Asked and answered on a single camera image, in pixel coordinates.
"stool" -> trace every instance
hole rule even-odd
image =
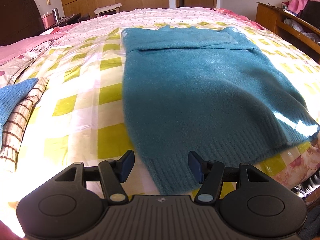
[[[103,15],[111,15],[119,12],[119,8],[122,6],[121,3],[109,5],[106,7],[97,8],[94,11],[94,14],[97,17],[103,16]]]

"pink pillow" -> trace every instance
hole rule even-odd
[[[62,34],[47,34],[26,38],[11,45],[0,47],[0,66],[9,60],[28,52],[46,41],[55,41],[61,38]]]

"wooden desk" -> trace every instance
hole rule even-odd
[[[257,23],[277,34],[284,40],[290,42],[296,48],[306,53],[314,61],[320,63],[320,46],[302,33],[285,24],[283,21],[287,18],[298,22],[305,32],[315,33],[320,36],[320,30],[304,20],[286,13],[281,8],[258,2],[256,16]]]

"folded sweater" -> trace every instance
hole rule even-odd
[[[191,150],[237,167],[319,131],[300,93],[235,28],[128,28],[122,37],[125,125],[161,194],[199,187]]]

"ribbed hem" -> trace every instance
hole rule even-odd
[[[297,123],[299,120],[303,120],[306,126],[317,124],[304,113],[300,113],[292,122]],[[260,121],[260,132],[248,127],[233,130],[229,139],[221,137],[190,151],[195,150],[204,160],[217,160],[226,166],[238,167],[241,162],[258,163],[317,135],[316,132],[313,136],[306,137],[275,117],[262,118]],[[186,193],[200,186],[188,167],[188,152],[141,158],[162,195]]]

